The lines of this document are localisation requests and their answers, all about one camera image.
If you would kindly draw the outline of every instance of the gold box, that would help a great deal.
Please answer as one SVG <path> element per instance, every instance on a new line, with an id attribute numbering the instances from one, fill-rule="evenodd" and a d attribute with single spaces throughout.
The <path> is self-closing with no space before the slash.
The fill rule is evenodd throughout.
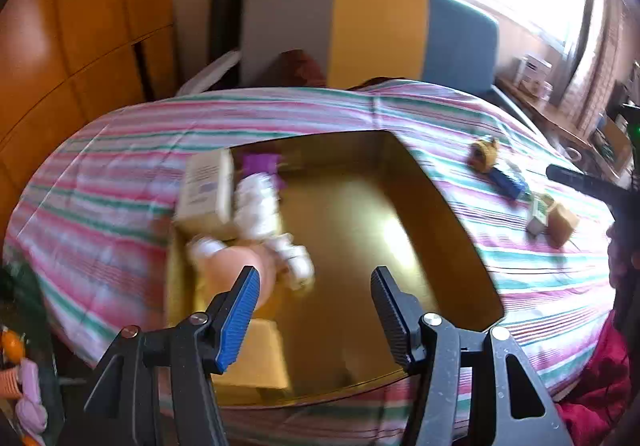
<path id="1" fill-rule="evenodd" d="M 268 355 L 278 365 L 277 375 L 271 376 L 278 382 L 265 375 L 264 382 L 241 386 L 212 376 L 220 404 L 336 399 L 404 376 L 371 301 L 370 275 L 379 265 L 389 268 L 425 312 L 437 312 L 460 328 L 482 331 L 504 316 L 469 236 L 391 132 L 290 137 L 237 146 L 231 153 L 236 182 L 242 155 L 282 156 L 278 174 L 285 184 L 280 191 L 284 231 L 295 244 L 306 246 L 316 277 L 303 292 L 277 282 L 254 317 L 273 321 L 268 332 L 279 335 L 262 340 L 271 344 L 270 350 L 257 353 L 255 342 L 252 347 L 245 341 L 240 351 L 238 363 L 242 360 L 246 368 Z M 206 307 L 208 300 L 194 296 L 195 285 L 184 237 L 174 232 L 167 262 L 167 325 Z M 251 357 L 245 349 L 252 350 Z M 236 369 L 234 378 L 242 379 L 242 372 Z"/>

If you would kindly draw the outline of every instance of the silver bolt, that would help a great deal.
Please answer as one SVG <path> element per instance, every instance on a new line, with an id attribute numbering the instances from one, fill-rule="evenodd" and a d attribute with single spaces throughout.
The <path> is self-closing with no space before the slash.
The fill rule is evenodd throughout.
<path id="1" fill-rule="evenodd" d="M 427 325 L 430 325 L 431 327 L 437 327 L 442 323 L 442 318 L 438 316 L 436 313 L 427 312 L 427 314 L 425 314 L 422 317 L 422 321 L 424 321 Z"/>
<path id="2" fill-rule="evenodd" d="M 209 321 L 209 316 L 207 316 L 204 312 L 194 312 L 191 316 L 189 316 L 189 323 L 191 325 L 195 325 L 196 327 L 199 325 L 204 325 Z"/>
<path id="3" fill-rule="evenodd" d="M 120 336 L 122 336 L 126 340 L 130 340 L 131 338 L 135 338 L 139 332 L 140 327 L 136 325 L 127 325 L 120 331 Z"/>
<path id="4" fill-rule="evenodd" d="M 509 339 L 509 336 L 511 336 L 509 331 L 504 327 L 494 327 L 491 329 L 491 335 L 499 341 L 506 341 Z"/>

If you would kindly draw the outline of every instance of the striped bedsheet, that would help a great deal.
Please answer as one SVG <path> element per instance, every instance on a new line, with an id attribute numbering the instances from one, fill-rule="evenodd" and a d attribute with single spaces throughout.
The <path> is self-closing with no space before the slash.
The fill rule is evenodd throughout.
<path id="1" fill-rule="evenodd" d="M 394 80 L 359 92 L 309 88 L 229 90 L 114 111 L 63 143 L 33 175 L 7 230 L 3 262 L 32 269 L 50 323 L 96 363 L 118 330 L 163 322 L 164 260 L 185 162 L 199 151 L 326 131 L 393 131 L 448 200 L 473 239 L 514 334 L 556 392 L 589 359 L 612 307 L 603 203 L 548 182 L 569 165 L 500 109 L 440 86 Z M 580 216 L 563 249 L 524 231 L 527 206 L 508 203 L 465 164 L 480 136 Z M 265 444 L 399 441 L 411 380 L 340 401 L 279 410 L 226 410 L 231 435 Z M 457 426 L 468 419 L 463 373 Z"/>

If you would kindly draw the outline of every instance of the curtain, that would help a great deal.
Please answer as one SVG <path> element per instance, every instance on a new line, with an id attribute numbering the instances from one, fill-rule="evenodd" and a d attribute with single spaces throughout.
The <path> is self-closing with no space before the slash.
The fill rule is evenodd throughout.
<path id="1" fill-rule="evenodd" d="M 613 89 L 623 10 L 622 0 L 593 0 L 584 54 L 559 105 L 585 138 L 595 130 Z"/>

